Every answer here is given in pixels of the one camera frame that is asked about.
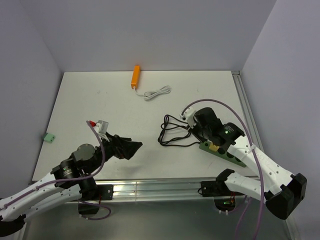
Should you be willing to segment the yellow USB plug adapter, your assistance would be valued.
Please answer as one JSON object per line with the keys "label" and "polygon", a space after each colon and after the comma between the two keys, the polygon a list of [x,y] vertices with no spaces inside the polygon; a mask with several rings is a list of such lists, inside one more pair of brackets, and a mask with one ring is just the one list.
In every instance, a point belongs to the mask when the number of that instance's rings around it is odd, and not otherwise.
{"label": "yellow USB plug adapter", "polygon": [[219,150],[219,148],[220,148],[219,146],[217,146],[217,145],[215,145],[213,143],[211,143],[209,145],[209,150],[212,151],[212,152],[217,152]]}

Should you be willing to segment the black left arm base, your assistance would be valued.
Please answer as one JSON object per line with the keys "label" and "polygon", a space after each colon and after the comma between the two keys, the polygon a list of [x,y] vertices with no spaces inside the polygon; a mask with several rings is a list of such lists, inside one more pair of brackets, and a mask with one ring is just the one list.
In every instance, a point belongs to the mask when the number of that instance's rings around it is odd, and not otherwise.
{"label": "black left arm base", "polygon": [[[81,218],[97,221],[108,218],[111,215],[111,209],[108,206],[102,205],[102,201],[111,201],[113,199],[114,186],[112,184],[103,184],[97,186],[97,191],[93,195],[91,201],[94,203],[86,204],[80,201],[77,209]],[[96,217],[99,210],[106,210],[105,216]]]}

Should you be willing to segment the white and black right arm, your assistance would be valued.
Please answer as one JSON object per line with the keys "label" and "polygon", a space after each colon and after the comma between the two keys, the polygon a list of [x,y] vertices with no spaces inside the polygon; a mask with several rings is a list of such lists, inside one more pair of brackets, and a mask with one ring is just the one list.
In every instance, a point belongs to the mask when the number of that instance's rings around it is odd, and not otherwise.
{"label": "white and black right arm", "polygon": [[216,178],[216,189],[222,195],[238,192],[261,200],[277,218],[286,220],[305,198],[307,178],[274,162],[262,150],[250,143],[245,132],[234,123],[222,123],[210,107],[195,110],[189,107],[183,114],[193,135],[209,141],[240,160],[259,180],[226,169]]}

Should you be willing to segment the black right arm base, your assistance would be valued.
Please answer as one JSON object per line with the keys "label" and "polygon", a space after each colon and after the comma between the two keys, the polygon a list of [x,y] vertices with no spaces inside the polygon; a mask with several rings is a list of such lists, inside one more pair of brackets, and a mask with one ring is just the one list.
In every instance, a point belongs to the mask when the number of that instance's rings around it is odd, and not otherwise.
{"label": "black right arm base", "polygon": [[235,173],[235,171],[226,169],[222,173],[220,173],[215,180],[201,181],[200,188],[197,190],[197,193],[202,197],[227,196],[229,197],[229,199],[226,200],[226,203],[221,203],[219,205],[226,208],[234,208],[236,206],[235,193],[230,191],[225,184],[225,181],[232,173]]}

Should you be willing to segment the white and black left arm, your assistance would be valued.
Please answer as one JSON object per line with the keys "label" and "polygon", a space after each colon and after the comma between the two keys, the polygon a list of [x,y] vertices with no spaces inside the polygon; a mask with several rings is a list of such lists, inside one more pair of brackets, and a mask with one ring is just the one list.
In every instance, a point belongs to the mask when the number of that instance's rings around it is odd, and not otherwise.
{"label": "white and black left arm", "polygon": [[112,157],[130,160],[143,146],[118,135],[99,139],[99,146],[82,144],[42,179],[0,201],[0,235],[20,231],[27,220],[70,201],[90,201],[98,194],[94,176]]}

